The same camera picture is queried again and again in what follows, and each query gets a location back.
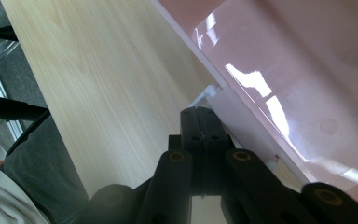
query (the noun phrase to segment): screw hole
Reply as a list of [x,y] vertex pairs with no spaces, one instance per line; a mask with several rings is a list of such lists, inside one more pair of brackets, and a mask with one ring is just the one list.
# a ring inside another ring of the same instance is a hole
[[238,161],[249,161],[251,156],[246,152],[237,151],[234,153],[234,158]]
[[185,158],[185,155],[179,152],[173,152],[169,156],[171,161],[182,161]]
[[342,198],[329,189],[316,189],[314,194],[320,201],[333,206],[341,206],[343,203]]

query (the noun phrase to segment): wooden table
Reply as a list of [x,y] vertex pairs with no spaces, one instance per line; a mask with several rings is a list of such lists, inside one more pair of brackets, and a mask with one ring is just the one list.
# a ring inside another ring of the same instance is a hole
[[91,196],[136,187],[214,80],[148,1],[2,0]]

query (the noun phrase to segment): gray floor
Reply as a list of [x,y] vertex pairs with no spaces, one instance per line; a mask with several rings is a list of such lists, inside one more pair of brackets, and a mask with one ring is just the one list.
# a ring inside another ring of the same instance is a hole
[[[0,2],[0,27],[9,25],[10,21]],[[47,107],[21,45],[17,46],[0,62],[0,78],[9,99],[23,101],[30,105]],[[29,121],[21,122],[23,128],[28,127],[30,124],[31,122]],[[2,147],[8,149],[13,142],[14,140],[6,123],[0,123],[0,143]]]

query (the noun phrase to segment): translucent pink plastic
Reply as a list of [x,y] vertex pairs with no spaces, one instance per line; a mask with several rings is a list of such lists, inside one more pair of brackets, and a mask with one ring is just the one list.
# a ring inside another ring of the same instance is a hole
[[300,178],[358,199],[358,1],[155,3],[220,85],[223,122],[255,119],[253,138],[276,145],[258,147],[265,161],[283,153]]

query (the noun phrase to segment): gray pants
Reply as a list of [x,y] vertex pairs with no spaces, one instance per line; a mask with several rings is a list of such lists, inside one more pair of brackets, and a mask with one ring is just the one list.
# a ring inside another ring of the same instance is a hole
[[9,151],[3,170],[52,223],[73,223],[89,198],[52,117],[39,124]]

